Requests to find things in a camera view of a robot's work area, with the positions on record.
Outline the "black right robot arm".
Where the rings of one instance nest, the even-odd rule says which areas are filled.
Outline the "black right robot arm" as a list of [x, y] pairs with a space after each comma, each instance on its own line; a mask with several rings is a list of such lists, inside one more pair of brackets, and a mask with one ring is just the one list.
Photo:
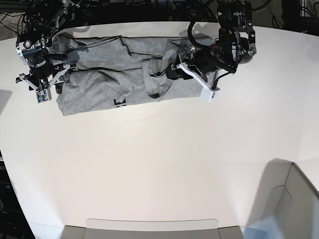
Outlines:
[[51, 54], [48, 48], [63, 25], [75, 19], [80, 6], [80, 0], [40, 0], [32, 3], [25, 13], [25, 31], [17, 38], [16, 51], [28, 65], [29, 73], [20, 74], [16, 82], [27, 83], [40, 103], [51, 100], [52, 86], [58, 94], [62, 93], [65, 74], [70, 68], [67, 55]]

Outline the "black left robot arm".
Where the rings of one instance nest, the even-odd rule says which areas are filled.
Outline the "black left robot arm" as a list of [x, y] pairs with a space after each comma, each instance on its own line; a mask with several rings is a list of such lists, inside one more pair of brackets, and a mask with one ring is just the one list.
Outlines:
[[179, 57], [170, 64], [165, 71], [167, 78], [192, 78], [177, 67], [180, 63], [185, 63], [189, 70], [199, 75], [208, 75], [219, 70], [234, 74], [240, 64], [248, 63], [257, 53], [252, 14], [249, 11], [251, 3], [247, 0], [220, 0], [217, 6], [217, 21], [220, 25], [217, 39], [211, 45], [199, 43], [195, 39], [193, 27], [210, 3], [211, 0], [202, 7], [187, 28], [187, 37], [195, 52], [189, 53], [185, 58]]

